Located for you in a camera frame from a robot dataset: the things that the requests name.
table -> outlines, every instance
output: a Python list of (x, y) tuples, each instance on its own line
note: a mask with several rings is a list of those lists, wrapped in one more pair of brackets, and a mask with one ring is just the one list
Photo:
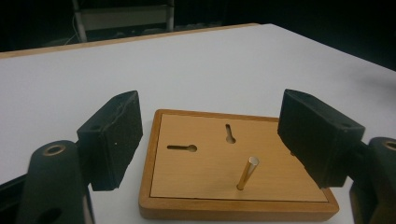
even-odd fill
[[(294, 89), (365, 126), (364, 143), (396, 138), (396, 72), (272, 24), (209, 31), (0, 54), (0, 183), (24, 174), (37, 148), (77, 141), (83, 122), (130, 90), (139, 91), (144, 136), (120, 188), (91, 193), (97, 223), (164, 223), (143, 219), (137, 204), (160, 108), (278, 117), (283, 91)], [(353, 223), (350, 185), (332, 189), (340, 212), (326, 223)]]

tabletop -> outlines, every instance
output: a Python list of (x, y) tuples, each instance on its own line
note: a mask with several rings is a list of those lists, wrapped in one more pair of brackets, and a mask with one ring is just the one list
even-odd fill
[[(283, 91), (293, 89), (315, 95), (365, 126), (364, 143), (376, 136), (396, 138), (396, 72), (273, 24), (10, 52), (0, 58), (0, 183), (26, 173), (37, 148), (77, 141), (76, 130), (112, 96), (139, 92), (144, 136), (120, 188), (91, 192), (97, 223), (200, 223), (139, 215), (150, 129), (160, 108), (278, 117)], [(332, 189), (340, 212), (326, 223), (353, 223), (350, 185), (348, 179), (343, 188)]]

wooden panel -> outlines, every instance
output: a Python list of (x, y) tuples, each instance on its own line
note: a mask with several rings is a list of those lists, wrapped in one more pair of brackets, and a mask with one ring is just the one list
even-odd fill
[[(235, 143), (226, 138), (231, 127)], [(143, 217), (326, 220), (338, 211), (276, 133), (277, 119), (189, 111), (156, 113), (139, 197)], [(195, 145), (196, 151), (169, 149)], [(259, 164), (236, 185), (250, 156)]]

